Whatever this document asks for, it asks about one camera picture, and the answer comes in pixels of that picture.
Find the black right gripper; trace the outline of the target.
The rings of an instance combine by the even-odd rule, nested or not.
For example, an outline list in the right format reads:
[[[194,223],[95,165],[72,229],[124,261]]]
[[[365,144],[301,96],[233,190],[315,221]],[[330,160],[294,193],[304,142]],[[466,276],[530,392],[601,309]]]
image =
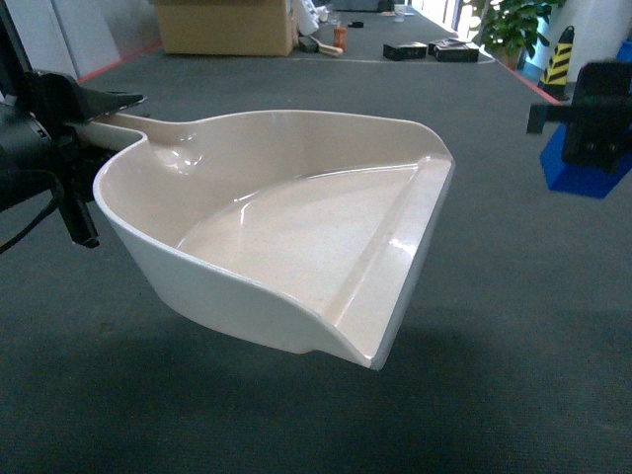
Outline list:
[[[580,70],[572,103],[531,105],[526,132],[540,134],[547,122],[565,126],[563,163],[618,172],[631,152],[631,64],[587,63]]]

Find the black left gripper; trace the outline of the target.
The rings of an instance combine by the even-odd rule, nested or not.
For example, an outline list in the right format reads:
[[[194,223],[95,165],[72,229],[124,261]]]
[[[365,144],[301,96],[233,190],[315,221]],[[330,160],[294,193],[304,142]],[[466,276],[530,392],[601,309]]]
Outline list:
[[[99,246],[88,209],[93,182],[115,151],[73,137],[66,122],[84,123],[142,103],[142,94],[103,92],[64,73],[34,71],[22,83],[1,80],[1,209],[45,191],[71,240]]]

